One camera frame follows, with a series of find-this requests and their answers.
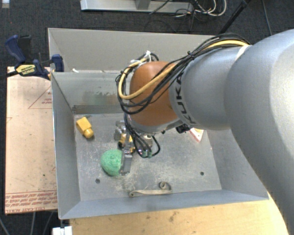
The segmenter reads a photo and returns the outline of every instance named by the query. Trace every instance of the metal base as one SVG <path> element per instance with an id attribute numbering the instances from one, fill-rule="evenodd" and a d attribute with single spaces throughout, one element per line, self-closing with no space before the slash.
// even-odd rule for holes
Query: metal base
<path id="1" fill-rule="evenodd" d="M 135 0 L 81 0 L 82 11 L 132 11 L 132 12 L 152 12 L 159 8 L 163 1 L 151 1 L 148 9 L 137 9 Z M 192 10 L 193 6 L 188 2 L 168 2 L 163 8 L 158 10 L 160 13 L 175 13 L 177 10 Z"/>

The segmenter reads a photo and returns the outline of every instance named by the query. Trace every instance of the yellow object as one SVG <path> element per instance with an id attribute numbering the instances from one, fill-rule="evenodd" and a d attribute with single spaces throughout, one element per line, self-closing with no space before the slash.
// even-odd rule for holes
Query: yellow object
<path id="1" fill-rule="evenodd" d="M 121 146 L 122 148 L 124 147 L 125 139 L 126 139 L 126 134 L 125 133 L 122 133 L 121 134 L 121 138 L 120 138 L 120 140 L 118 142 L 119 146 Z M 129 142 L 133 142 L 132 136 L 129 136 Z"/>
<path id="2" fill-rule="evenodd" d="M 16 68 L 16 71 L 22 75 L 26 75 L 35 71 L 35 65 L 20 65 Z"/>
<path id="3" fill-rule="evenodd" d="M 79 130 L 79 132 L 88 139 L 94 135 L 92 125 L 86 117 L 82 117 L 81 119 L 77 120 L 76 127 Z"/>
<path id="4" fill-rule="evenodd" d="M 227 44 L 230 44 L 230 45 L 238 45 L 238 46 L 247 46 L 248 45 L 248 44 L 246 44 L 246 43 L 244 43 L 242 41 L 239 41 L 239 40 L 223 40 L 223 41 L 220 41 L 220 42 L 211 44 L 207 48 L 214 47 L 214 46 L 220 46 L 220 45 L 227 45 Z M 146 89 L 148 89 L 150 86 L 152 86 L 155 82 L 163 79 L 175 67 L 175 65 L 172 65 L 170 68 L 168 68 L 167 70 L 165 70 L 164 72 L 162 72 L 160 75 L 158 75 L 157 77 L 155 77 L 153 80 L 151 80 L 149 83 L 147 83 L 144 86 L 142 86 L 138 91 L 132 93 L 131 95 L 123 95 L 123 93 L 122 93 L 122 84 L 123 84 L 123 81 L 124 81 L 124 79 L 125 79 L 128 71 L 130 70 L 130 67 L 135 66 L 135 65 L 138 65 L 140 62 L 135 62 L 135 63 L 131 64 L 128 68 L 126 68 L 124 70 L 124 72 L 123 72 L 123 74 L 122 74 L 122 76 L 120 78 L 119 87 L 118 87 L 118 94 L 119 94 L 120 98 L 125 99 L 125 100 L 130 100 L 130 99 L 133 99 L 133 98 L 139 96 Z"/>

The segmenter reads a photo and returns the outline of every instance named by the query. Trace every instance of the wire bundle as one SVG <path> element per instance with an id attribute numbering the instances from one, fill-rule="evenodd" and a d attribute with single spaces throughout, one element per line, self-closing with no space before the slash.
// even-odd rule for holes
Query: wire bundle
<path id="1" fill-rule="evenodd" d="M 147 54 L 143 55 L 139 57 L 137 60 L 135 60 L 135 62 L 132 62 L 124 70 L 121 71 L 121 74 L 116 78 L 116 83 L 118 88 L 118 93 L 117 93 L 118 100 L 122 110 L 124 111 L 124 121 L 125 121 L 126 129 L 132 136 L 134 144 L 135 144 L 135 148 L 140 156 L 142 156 L 142 154 L 138 151 L 136 143 L 139 143 L 141 147 L 143 148 L 143 150 L 147 150 L 147 152 L 149 153 L 151 153 L 151 148 L 149 147 L 147 142 L 142 138 L 142 136 L 138 134 L 128 123 L 128 118 L 130 118 L 130 115 L 137 114 L 143 111 L 149 104 L 152 104 L 155 101 L 157 101 L 163 95 L 163 93 L 173 84 L 177 76 L 181 74 L 181 72 L 185 70 L 188 64 L 194 59 L 196 59 L 197 57 L 207 54 L 219 48 L 247 46 L 247 45 L 249 45 L 249 42 L 247 40 L 233 33 L 224 33 L 224 34 L 212 37 L 210 39 L 207 39 L 205 42 L 199 45 L 192 52 L 188 51 L 186 56 L 167 63 L 147 84 L 142 85 L 142 87 L 138 91 L 130 95 L 126 94 L 126 79 L 128 75 L 131 72 L 135 71 L 135 69 L 137 69 L 137 67 L 139 67 L 142 62 L 152 61 L 152 59 L 151 57 L 147 58 L 147 56 L 149 56 Z M 155 57 L 156 60 L 158 60 L 158 57 L 155 54 L 150 53 L 150 55 Z M 136 103 L 132 101 L 134 98 L 141 95 L 144 91 L 146 91 L 155 83 L 157 83 L 157 85 L 155 86 L 154 90 L 148 96 L 146 96 L 143 100 Z M 166 86 L 165 90 L 157 98 L 154 98 L 155 95 L 165 86 Z M 131 108 L 133 107 L 139 107 L 139 108 L 136 110 L 131 110 Z M 160 145 L 155 139 L 154 135 L 152 136 L 152 138 L 158 146 L 158 151 L 152 155 L 154 156 L 159 153 Z"/>
<path id="2" fill-rule="evenodd" d="M 213 16 L 213 17 L 219 17 L 221 15 L 223 15 L 226 11 L 226 0 L 222 0 L 222 11 L 217 12 L 217 1 L 216 0 L 212 0 L 213 1 L 213 8 L 209 8 L 209 9 L 205 9 L 203 8 L 203 5 L 201 5 L 199 3 L 199 0 L 194 0 L 195 1 L 195 6 L 197 6 L 197 9 L 195 9 L 195 12 L 198 13 L 202 13 L 202 14 L 207 14 L 209 16 Z"/>

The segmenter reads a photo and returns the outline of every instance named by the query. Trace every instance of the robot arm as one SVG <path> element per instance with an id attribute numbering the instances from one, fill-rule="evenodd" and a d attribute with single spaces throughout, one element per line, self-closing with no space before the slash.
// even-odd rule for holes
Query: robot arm
<path id="1" fill-rule="evenodd" d="M 150 59 L 143 57 L 117 80 L 140 155 L 155 133 L 180 125 L 231 129 L 294 234 L 294 30 L 253 46 L 217 36 L 176 62 Z"/>

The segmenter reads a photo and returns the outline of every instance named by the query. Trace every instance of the red marking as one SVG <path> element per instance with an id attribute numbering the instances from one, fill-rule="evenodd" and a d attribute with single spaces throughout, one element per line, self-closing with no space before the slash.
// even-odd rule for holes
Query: red marking
<path id="1" fill-rule="evenodd" d="M 51 86 L 49 86 L 45 91 L 44 91 L 44 93 L 42 93 L 41 95 L 40 95 L 40 97 L 39 98 L 37 98 L 36 99 L 36 101 L 35 102 L 33 102 L 32 104 L 31 104 L 31 106 L 29 106 L 29 109 L 35 109 L 35 110 L 37 110 L 37 109 L 52 109 L 52 108 L 31 108 L 46 92 L 47 92 L 47 90 L 49 90 L 51 88 Z"/>

